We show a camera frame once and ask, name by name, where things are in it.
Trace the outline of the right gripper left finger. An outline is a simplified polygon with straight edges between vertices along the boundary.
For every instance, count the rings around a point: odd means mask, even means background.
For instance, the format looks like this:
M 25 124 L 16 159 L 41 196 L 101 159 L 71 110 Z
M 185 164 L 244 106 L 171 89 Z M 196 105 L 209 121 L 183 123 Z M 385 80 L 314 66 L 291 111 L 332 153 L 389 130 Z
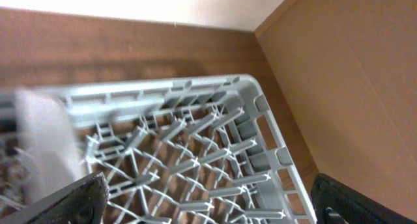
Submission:
M 103 172 L 93 172 L 1 219 L 8 224 L 100 223 L 109 199 Z

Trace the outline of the grey plate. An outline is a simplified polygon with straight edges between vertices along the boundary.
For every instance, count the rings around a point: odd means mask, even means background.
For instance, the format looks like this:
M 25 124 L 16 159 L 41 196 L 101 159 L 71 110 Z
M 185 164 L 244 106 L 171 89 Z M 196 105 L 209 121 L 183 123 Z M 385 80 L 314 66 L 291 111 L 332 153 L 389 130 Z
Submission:
M 15 100 L 23 158 L 29 166 L 24 192 L 27 203 L 33 204 L 87 176 L 87 170 L 60 100 L 29 89 L 17 90 Z

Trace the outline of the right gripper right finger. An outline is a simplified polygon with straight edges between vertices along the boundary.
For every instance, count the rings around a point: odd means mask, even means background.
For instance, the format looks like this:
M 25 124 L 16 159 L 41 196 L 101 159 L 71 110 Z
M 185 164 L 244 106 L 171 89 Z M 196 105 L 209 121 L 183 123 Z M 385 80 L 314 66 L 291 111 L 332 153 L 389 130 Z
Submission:
M 315 177 L 311 198 L 318 224 L 416 224 L 324 173 Z

